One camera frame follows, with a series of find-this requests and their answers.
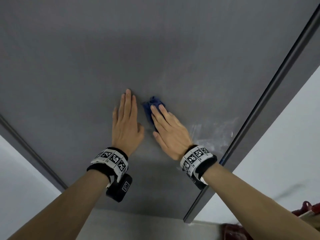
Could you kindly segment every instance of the forearm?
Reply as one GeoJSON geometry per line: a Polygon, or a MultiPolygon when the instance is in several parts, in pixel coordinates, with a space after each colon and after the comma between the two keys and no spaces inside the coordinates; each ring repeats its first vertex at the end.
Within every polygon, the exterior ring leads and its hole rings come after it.
{"type": "Polygon", "coordinates": [[[89,170],[9,240],[76,239],[108,183],[106,175],[89,170]]]}
{"type": "Polygon", "coordinates": [[[320,233],[218,163],[203,175],[254,239],[318,239],[320,233]]]}

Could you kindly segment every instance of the blue rag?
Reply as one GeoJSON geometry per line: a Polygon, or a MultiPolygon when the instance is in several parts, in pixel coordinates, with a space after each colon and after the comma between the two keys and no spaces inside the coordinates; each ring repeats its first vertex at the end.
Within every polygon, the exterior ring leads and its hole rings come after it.
{"type": "Polygon", "coordinates": [[[144,112],[146,113],[146,118],[149,121],[149,123],[151,123],[153,126],[155,126],[155,124],[154,124],[153,119],[151,117],[152,111],[151,111],[150,107],[151,107],[151,105],[154,105],[158,109],[160,114],[163,116],[163,114],[161,113],[161,111],[159,109],[160,104],[162,104],[164,107],[166,107],[166,105],[163,102],[161,102],[161,100],[159,98],[157,98],[156,96],[152,96],[149,101],[142,103],[142,107],[144,109],[144,112]]]}

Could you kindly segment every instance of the finger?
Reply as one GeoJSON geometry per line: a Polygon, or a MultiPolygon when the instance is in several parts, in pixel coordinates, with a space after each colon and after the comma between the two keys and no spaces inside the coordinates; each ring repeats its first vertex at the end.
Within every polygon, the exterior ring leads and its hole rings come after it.
{"type": "Polygon", "coordinates": [[[161,113],[163,114],[167,123],[171,126],[174,126],[176,124],[176,122],[174,121],[173,117],[167,112],[166,108],[162,104],[160,104],[159,109],[160,109],[161,113]]]}
{"type": "Polygon", "coordinates": [[[118,120],[121,121],[123,119],[123,113],[125,111],[125,95],[121,95],[121,100],[120,100],[120,107],[119,107],[119,115],[118,115],[118,120]]]}
{"type": "Polygon", "coordinates": [[[144,127],[142,126],[142,124],[138,123],[138,134],[141,137],[144,137],[144,127]]]}
{"type": "Polygon", "coordinates": [[[130,119],[137,121],[137,116],[138,116],[137,99],[136,99],[136,96],[133,95],[130,119]]]}
{"type": "Polygon", "coordinates": [[[158,123],[162,125],[162,127],[165,128],[166,131],[170,131],[171,126],[168,124],[168,122],[165,120],[162,114],[159,113],[159,111],[154,105],[151,106],[151,111],[153,115],[156,117],[158,123]]]}
{"type": "Polygon", "coordinates": [[[157,121],[157,118],[152,114],[151,115],[152,120],[154,122],[154,126],[158,130],[160,135],[164,135],[166,133],[166,130],[163,128],[163,126],[157,121]]]}
{"type": "Polygon", "coordinates": [[[158,132],[153,132],[153,136],[155,137],[155,140],[159,143],[159,145],[161,146],[161,149],[166,153],[168,151],[168,147],[165,144],[165,142],[162,140],[160,134],[158,132]]]}
{"type": "Polygon", "coordinates": [[[118,123],[118,109],[117,107],[115,107],[112,113],[112,128],[114,128],[117,123],[118,123]]]}
{"type": "Polygon", "coordinates": [[[171,115],[171,117],[173,118],[173,120],[175,121],[175,123],[176,123],[177,125],[183,126],[183,124],[181,124],[181,122],[177,119],[177,117],[176,117],[173,113],[169,112],[168,114],[171,115]]]}
{"type": "Polygon", "coordinates": [[[130,89],[127,89],[125,91],[125,102],[124,102],[124,113],[123,113],[124,120],[129,119],[130,112],[131,112],[131,91],[130,89]]]}

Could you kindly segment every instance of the hand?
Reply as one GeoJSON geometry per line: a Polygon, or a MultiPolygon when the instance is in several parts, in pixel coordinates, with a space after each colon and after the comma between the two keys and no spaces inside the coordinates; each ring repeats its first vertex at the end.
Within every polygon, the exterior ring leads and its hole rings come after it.
{"type": "Polygon", "coordinates": [[[173,160],[181,160],[190,146],[193,145],[188,130],[165,107],[159,105],[161,113],[152,105],[152,119],[158,132],[153,132],[156,141],[162,150],[173,160]]]}
{"type": "Polygon", "coordinates": [[[144,138],[144,128],[137,123],[137,100],[131,91],[126,90],[122,94],[119,114],[117,107],[114,109],[112,118],[112,147],[118,148],[129,157],[140,145],[144,138]]]}

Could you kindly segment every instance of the skin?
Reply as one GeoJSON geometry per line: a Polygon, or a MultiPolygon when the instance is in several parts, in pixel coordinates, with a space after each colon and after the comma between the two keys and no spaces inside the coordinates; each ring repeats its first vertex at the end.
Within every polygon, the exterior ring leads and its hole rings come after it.
{"type": "MultiPolygon", "coordinates": [[[[152,106],[154,132],[162,150],[181,160],[193,145],[187,129],[160,105],[152,106]]],[[[129,157],[142,142],[144,128],[137,122],[137,102],[130,90],[122,95],[119,112],[113,112],[112,146],[129,157]]],[[[320,233],[219,164],[203,175],[223,202],[254,239],[320,239],[320,233]]],[[[89,170],[45,209],[22,226],[10,240],[76,239],[95,203],[108,185],[108,177],[89,170]]]]}

